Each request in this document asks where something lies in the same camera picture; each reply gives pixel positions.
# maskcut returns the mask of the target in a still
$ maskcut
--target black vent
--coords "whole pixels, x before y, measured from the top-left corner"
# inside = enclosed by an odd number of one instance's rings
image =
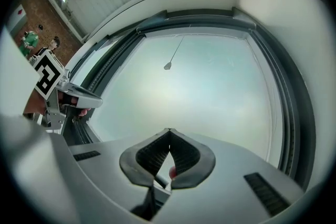
[[[196,165],[201,157],[197,148],[177,135],[171,137],[170,152],[174,159],[177,175]]]
[[[156,176],[169,153],[169,139],[170,134],[167,133],[136,153],[136,161],[153,176]]]
[[[89,151],[81,154],[74,155],[76,161],[82,161],[83,159],[89,159],[92,157],[99,156],[100,153],[98,151]]]
[[[289,204],[259,173],[246,175],[244,178],[272,217],[289,207]]]

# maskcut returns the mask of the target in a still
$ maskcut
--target person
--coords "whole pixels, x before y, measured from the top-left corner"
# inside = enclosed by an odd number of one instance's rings
[[[53,53],[55,53],[55,50],[56,50],[57,48],[59,48],[60,44],[61,44],[61,42],[60,42],[60,40],[59,40],[59,37],[58,37],[58,36],[55,36],[55,37],[52,39],[52,41],[50,42],[50,44],[49,44],[48,47],[43,47],[43,48],[39,49],[38,52],[35,53],[34,55],[35,55],[35,56],[42,55],[43,52],[44,52],[46,49],[51,50]]]
[[[21,39],[21,45],[19,46],[19,50],[27,57],[30,51],[36,48],[38,43],[38,34],[42,32],[43,25],[38,25],[36,31],[25,32],[25,36]]]

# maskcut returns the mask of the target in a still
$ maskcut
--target red object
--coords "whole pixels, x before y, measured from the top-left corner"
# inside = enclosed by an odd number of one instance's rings
[[[171,167],[171,168],[169,169],[169,177],[170,177],[171,179],[174,179],[176,176],[177,176],[177,174],[176,174],[176,167],[173,166],[173,167]]]

